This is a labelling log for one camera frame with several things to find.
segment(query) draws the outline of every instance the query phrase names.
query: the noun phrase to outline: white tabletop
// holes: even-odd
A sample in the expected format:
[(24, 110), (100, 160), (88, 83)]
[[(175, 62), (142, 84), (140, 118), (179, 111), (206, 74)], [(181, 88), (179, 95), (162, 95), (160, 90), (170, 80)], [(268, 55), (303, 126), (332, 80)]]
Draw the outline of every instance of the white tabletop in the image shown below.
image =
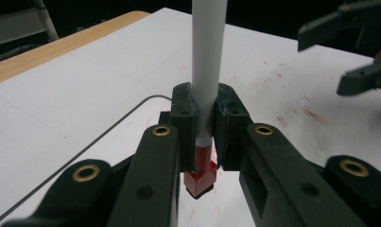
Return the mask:
[[(381, 92), (336, 95), (346, 70), (371, 62), (321, 46), (298, 53), (296, 41), (226, 26), (220, 81), (306, 159), (324, 165), (348, 154), (381, 170)], [(0, 216), (146, 97), (171, 96), (190, 80), (191, 15), (162, 9), (1, 82)], [(148, 100), (78, 160), (118, 163), (168, 109), (164, 98)], [(214, 191), (198, 201), (182, 185), (180, 226), (252, 225), (237, 178), (219, 170)], [(5, 219), (30, 214), (50, 183)]]

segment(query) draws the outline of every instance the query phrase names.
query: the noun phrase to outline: red object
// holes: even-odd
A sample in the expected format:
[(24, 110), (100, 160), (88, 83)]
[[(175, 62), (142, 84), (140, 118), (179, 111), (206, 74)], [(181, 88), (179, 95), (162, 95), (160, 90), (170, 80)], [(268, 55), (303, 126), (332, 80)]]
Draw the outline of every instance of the red object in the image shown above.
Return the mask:
[(216, 163), (211, 160), (212, 146), (196, 147), (197, 172), (184, 173), (184, 185), (194, 198), (216, 182)]

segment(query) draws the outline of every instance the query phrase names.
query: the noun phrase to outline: dark background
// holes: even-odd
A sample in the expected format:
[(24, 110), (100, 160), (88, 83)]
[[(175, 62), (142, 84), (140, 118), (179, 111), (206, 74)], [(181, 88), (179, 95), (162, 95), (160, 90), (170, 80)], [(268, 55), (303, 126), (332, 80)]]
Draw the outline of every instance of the dark background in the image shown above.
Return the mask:
[[(43, 0), (60, 37), (112, 19), (126, 12), (154, 12), (170, 8), (191, 13), (191, 0)], [(297, 40), (299, 28), (314, 19), (335, 11), (342, 0), (260, 1), (228, 0), (227, 24)], [(0, 0), (0, 14), (33, 7), (30, 0)], [(323, 45), (358, 53), (355, 41), (358, 30), (340, 33)], [(22, 44), (44, 44), (46, 34), (3, 44), (0, 53)]]

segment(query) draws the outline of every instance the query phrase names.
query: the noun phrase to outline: wooden table edge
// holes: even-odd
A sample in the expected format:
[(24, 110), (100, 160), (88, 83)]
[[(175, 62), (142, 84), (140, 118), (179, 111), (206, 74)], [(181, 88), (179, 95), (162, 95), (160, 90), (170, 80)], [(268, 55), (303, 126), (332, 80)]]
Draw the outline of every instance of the wooden table edge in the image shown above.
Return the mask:
[(59, 39), (53, 43), (40, 46), (18, 56), (0, 61), (0, 82), (19, 75), (47, 61), (51, 61), (76, 48), (105, 37), (114, 31), (128, 26), (149, 13), (132, 11), (78, 33)]

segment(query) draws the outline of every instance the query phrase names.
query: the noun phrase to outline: white pole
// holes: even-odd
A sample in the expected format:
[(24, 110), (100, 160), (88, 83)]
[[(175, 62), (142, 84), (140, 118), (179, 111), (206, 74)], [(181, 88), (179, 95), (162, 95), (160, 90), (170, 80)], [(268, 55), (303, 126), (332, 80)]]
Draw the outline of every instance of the white pole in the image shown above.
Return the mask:
[(227, 0), (193, 0), (192, 96), (199, 109), (196, 146), (212, 145)]

